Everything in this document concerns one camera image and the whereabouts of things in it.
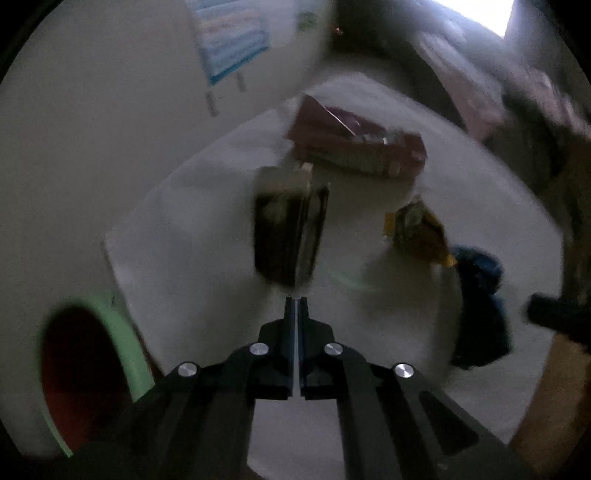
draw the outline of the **white sheet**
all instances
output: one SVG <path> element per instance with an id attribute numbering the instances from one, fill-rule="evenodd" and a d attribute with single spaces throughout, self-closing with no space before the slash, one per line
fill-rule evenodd
<path id="1" fill-rule="evenodd" d="M 361 74 L 314 87 L 321 102 L 387 127 L 418 131 L 427 147 L 414 184 L 315 167 L 331 182 L 311 316 L 367 360 L 414 364 L 505 442 L 531 400 L 551 333 L 526 325 L 527 297 L 558 294 L 561 235 L 533 195 L 461 130 Z M 208 365 L 256 339 L 281 316 L 285 292 L 254 272 L 252 180 L 259 166 L 290 164 L 283 138 L 297 99 L 241 125 L 189 159 L 106 236 L 129 311 L 164 371 Z M 461 300 L 453 270 L 400 255 L 381 238 L 384 212 L 421 193 L 450 242 L 496 255 L 505 268 L 514 351 L 469 372 L 448 365 Z M 250 465 L 270 479 L 344 478 L 333 402 L 260 402 Z"/>

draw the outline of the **metal screw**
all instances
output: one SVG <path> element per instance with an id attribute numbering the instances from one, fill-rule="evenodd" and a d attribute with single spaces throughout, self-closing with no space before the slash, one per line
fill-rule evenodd
<path id="1" fill-rule="evenodd" d="M 251 345 L 253 355 L 266 355 L 269 353 L 269 346 L 266 343 L 257 342 Z"/>
<path id="2" fill-rule="evenodd" d="M 340 355 L 343 353 L 343 346 L 340 343 L 327 343 L 324 346 L 324 352 L 331 356 Z"/>
<path id="3" fill-rule="evenodd" d="M 186 362 L 178 366 L 177 372 L 181 377 L 192 377 L 197 373 L 197 365 Z"/>
<path id="4" fill-rule="evenodd" d="M 414 368 L 408 364 L 398 364 L 394 367 L 394 372 L 402 378 L 410 378 L 414 375 Z"/>

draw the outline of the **paper on wall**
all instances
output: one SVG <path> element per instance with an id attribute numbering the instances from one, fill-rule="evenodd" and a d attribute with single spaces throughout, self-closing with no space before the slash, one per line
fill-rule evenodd
<path id="1" fill-rule="evenodd" d="M 185 0 L 211 85 L 269 48 L 261 11 L 249 0 Z"/>

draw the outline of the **bright window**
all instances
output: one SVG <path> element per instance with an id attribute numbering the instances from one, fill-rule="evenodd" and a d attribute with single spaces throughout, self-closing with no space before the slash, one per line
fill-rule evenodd
<path id="1" fill-rule="evenodd" d="M 466 18 L 505 36 L 513 0 L 435 0 L 438 4 L 451 8 Z"/>

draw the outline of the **snack package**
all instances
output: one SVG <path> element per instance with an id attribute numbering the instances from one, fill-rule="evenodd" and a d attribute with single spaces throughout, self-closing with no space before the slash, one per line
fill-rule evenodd
<path id="1" fill-rule="evenodd" d="M 314 271 L 328 201 L 328 185 L 298 170 L 259 169 L 254 192 L 254 260 L 267 280 L 297 288 Z"/>
<path id="2" fill-rule="evenodd" d="M 456 264 L 443 225 L 418 196 L 396 213 L 386 213 L 384 235 L 392 237 L 397 248 L 421 260 L 444 267 Z"/>
<path id="3" fill-rule="evenodd" d="M 386 129 L 306 95 L 287 138 L 301 162 L 324 160 L 378 177 L 414 178 L 427 151 L 421 135 Z"/>

